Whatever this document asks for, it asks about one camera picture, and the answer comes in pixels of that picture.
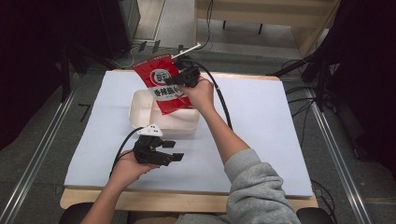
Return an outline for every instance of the red snack bag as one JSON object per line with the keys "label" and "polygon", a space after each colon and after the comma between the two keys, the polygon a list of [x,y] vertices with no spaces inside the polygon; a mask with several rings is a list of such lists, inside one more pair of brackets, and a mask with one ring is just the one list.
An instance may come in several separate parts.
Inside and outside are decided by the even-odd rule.
{"label": "red snack bag", "polygon": [[163,115],[170,114],[180,108],[192,107],[187,96],[181,96],[177,85],[167,86],[165,79],[178,75],[170,54],[164,54],[132,65],[148,87]]}

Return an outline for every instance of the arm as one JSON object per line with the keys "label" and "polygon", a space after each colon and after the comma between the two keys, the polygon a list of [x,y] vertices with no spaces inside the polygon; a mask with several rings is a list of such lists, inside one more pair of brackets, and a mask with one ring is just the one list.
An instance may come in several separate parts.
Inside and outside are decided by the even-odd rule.
{"label": "arm", "polygon": [[227,215],[234,223],[300,223],[282,190],[283,179],[231,130],[213,103],[213,84],[200,77],[179,87],[204,117],[232,186]]}
{"label": "arm", "polygon": [[159,167],[153,164],[138,163],[134,158],[134,153],[123,153],[121,157],[91,210],[81,221],[82,224],[111,223],[121,193],[142,174]]}
{"label": "arm", "polygon": [[218,147],[222,162],[225,163],[235,153],[248,149],[246,144],[221,118],[213,103],[213,83],[200,77],[194,88],[179,86],[189,96],[192,105],[204,117]]}

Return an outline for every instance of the white container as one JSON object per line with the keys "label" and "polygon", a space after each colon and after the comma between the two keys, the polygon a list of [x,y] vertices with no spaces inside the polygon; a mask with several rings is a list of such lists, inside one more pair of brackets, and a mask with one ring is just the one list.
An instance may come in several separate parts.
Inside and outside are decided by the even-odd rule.
{"label": "white container", "polygon": [[129,110],[129,120],[134,128],[157,124],[164,137],[195,133],[199,117],[196,109],[179,109],[163,115],[148,90],[134,92]]}

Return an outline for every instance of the hand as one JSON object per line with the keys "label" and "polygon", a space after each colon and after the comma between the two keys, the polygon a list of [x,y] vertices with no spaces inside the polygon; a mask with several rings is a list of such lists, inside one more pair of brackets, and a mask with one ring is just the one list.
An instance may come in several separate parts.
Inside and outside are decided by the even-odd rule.
{"label": "hand", "polygon": [[204,77],[198,78],[198,84],[194,88],[178,86],[185,93],[192,105],[204,116],[209,111],[215,110],[213,101],[213,83]]}
{"label": "hand", "polygon": [[152,169],[160,168],[159,165],[149,163],[138,163],[134,158],[132,150],[124,151],[114,167],[108,184],[118,190],[124,190],[134,183],[141,175]]}

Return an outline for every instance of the white paper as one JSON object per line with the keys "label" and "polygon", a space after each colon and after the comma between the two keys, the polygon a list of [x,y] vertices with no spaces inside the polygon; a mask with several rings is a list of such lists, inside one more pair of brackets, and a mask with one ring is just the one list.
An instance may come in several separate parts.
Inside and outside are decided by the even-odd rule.
{"label": "white paper", "polygon": [[[233,130],[268,161],[284,179],[288,196],[312,196],[311,184],[300,150],[281,81],[215,77],[228,106]],[[133,93],[146,88],[135,72],[106,72],[87,128],[69,165],[66,186],[103,187],[124,138],[133,129],[129,108]],[[216,109],[225,119],[215,95]],[[134,135],[124,149],[133,147]],[[184,153],[143,175],[131,189],[229,192],[231,183],[205,120],[200,118],[192,135],[179,137],[165,153]]]}

